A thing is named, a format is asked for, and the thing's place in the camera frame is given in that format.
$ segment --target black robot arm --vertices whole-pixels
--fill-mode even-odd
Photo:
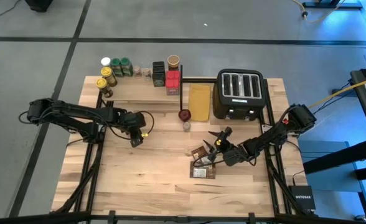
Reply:
[[[140,128],[146,125],[141,113],[128,112],[121,108],[90,108],[66,103],[60,100],[44,98],[29,103],[27,119],[32,124],[53,123],[81,134],[85,142],[98,143],[101,139],[102,127],[113,127],[122,133],[130,135],[132,147],[143,143]],[[89,119],[92,122],[84,123],[74,118]]]
[[[228,166],[244,161],[251,163],[264,148],[274,144],[284,144],[287,141],[288,133],[305,133],[314,126],[315,122],[316,118],[305,105],[291,105],[272,128],[259,137],[243,141],[237,146],[227,141],[233,132],[231,128],[227,127],[225,131],[220,133],[210,132],[217,139],[214,143],[215,148],[205,142],[210,148],[208,159],[213,162],[216,159],[216,154],[222,153],[223,160]]]

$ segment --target red box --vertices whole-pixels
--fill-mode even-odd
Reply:
[[[167,95],[179,95],[181,86],[181,73],[180,71],[167,71],[166,72],[166,94]]]

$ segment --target concrete floor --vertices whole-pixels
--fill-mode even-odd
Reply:
[[[0,12],[13,4],[0,0]],[[48,12],[40,14],[21,1],[0,17],[0,36],[72,37],[84,4],[85,0],[54,0]],[[328,11],[311,9],[309,17]],[[80,37],[366,41],[360,11],[338,10],[318,24],[307,24],[300,16],[290,0],[91,0]],[[69,42],[0,42],[0,217],[9,213],[38,130],[20,124],[17,116],[28,109],[28,102],[51,96],[69,46]],[[98,74],[104,56],[127,56],[135,64],[149,66],[170,54],[181,57],[185,76],[214,77],[222,68],[247,68],[265,77],[284,78],[289,102],[307,105],[346,84],[350,71],[366,67],[366,46],[359,45],[79,42],[59,99],[77,103],[84,77]],[[355,98],[340,100],[317,118],[317,126],[301,140],[350,144],[366,140],[366,119]],[[336,134],[326,135],[326,130]],[[67,141],[67,132],[50,125],[20,215],[49,211]],[[322,210],[331,211],[335,205],[328,206]],[[336,218],[347,216],[337,213]]]

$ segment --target toaster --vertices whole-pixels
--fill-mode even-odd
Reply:
[[[213,115],[253,121],[266,105],[263,76],[254,70],[223,69],[213,86]]]

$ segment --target wooden tabletop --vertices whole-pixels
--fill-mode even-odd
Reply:
[[[79,105],[95,107],[97,78],[86,77]],[[269,78],[268,85],[274,118],[278,119],[289,106],[284,83],[281,78]],[[190,83],[185,83],[184,108],[188,105],[189,88]],[[114,100],[114,107],[149,111],[155,125],[144,143],[136,148],[109,130],[106,132],[92,213],[108,214],[109,210],[115,210],[118,215],[246,217],[248,212],[254,212],[256,217],[274,216],[264,152],[254,167],[247,162],[233,167],[217,164],[216,179],[193,179],[189,175],[193,160],[190,151],[202,146],[203,139],[215,141],[208,131],[222,131],[229,126],[233,133],[228,140],[237,144],[261,134],[259,121],[217,119],[212,114],[211,104],[210,119],[191,122],[190,132],[185,133],[177,116],[179,97],[167,96],[164,87],[153,87],[152,81],[143,78],[124,77],[118,79],[113,90],[114,96],[105,99]],[[144,116],[147,126],[142,130],[145,133],[151,127],[151,118]],[[79,138],[71,134],[70,141]],[[298,143],[295,138],[289,140]],[[84,142],[67,148],[52,210],[59,208],[78,185],[86,148]],[[281,156],[287,183],[292,184],[293,174],[303,170],[301,155],[297,148],[285,144]],[[306,185],[304,173],[296,175],[295,181],[297,185]],[[280,211],[284,212],[277,184],[276,188]],[[88,190],[82,209],[85,209],[87,193]]]

